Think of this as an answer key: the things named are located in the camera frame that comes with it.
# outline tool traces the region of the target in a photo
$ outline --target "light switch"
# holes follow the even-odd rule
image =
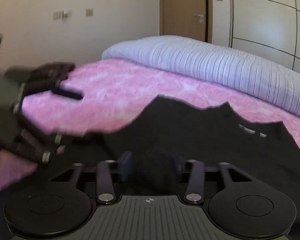
[[[93,16],[93,9],[86,9],[86,16]]]
[[[61,19],[61,17],[62,17],[62,11],[58,11],[58,12],[53,13],[53,19],[54,20]]]

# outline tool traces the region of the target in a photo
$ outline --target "ribbed surface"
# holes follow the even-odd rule
[[[300,116],[300,74],[237,49],[157,36],[115,44],[103,52],[102,59],[109,58],[218,83]]]
[[[93,217],[60,240],[235,240],[216,228],[200,207],[182,204],[176,196],[123,196],[99,207]],[[285,236],[278,240],[288,240]]]

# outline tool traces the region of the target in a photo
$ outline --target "white wall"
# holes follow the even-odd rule
[[[230,0],[212,0],[212,43],[229,46],[231,15]]]
[[[85,9],[93,8],[93,17]],[[54,11],[72,10],[66,22]],[[77,65],[119,41],[159,34],[159,0],[0,0],[0,68],[50,61]]]

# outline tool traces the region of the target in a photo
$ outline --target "black t-shirt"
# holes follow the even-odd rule
[[[131,124],[104,138],[115,158],[159,147],[207,166],[235,165],[294,201],[297,217],[290,235],[300,239],[300,149],[283,122],[248,122],[228,103],[198,109],[157,97]]]

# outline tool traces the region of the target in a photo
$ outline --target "round black disc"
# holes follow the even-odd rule
[[[217,193],[209,203],[212,219],[240,238],[270,238],[287,233],[296,207],[285,194],[251,182],[233,183]]]
[[[91,212],[87,195],[67,183],[29,187],[10,198],[4,215],[19,234],[57,236],[79,227]]]

